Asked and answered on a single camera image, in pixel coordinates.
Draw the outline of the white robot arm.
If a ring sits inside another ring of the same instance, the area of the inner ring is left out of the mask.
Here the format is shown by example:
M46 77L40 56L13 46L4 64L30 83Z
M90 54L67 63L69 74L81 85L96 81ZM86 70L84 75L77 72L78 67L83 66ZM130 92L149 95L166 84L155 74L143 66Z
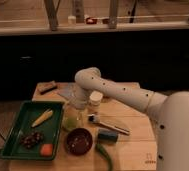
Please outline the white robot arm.
M169 96L130 88L101 77L96 67L75 74L75 106L85 104L96 90L146 114L158 124L156 171L189 171L189 92Z

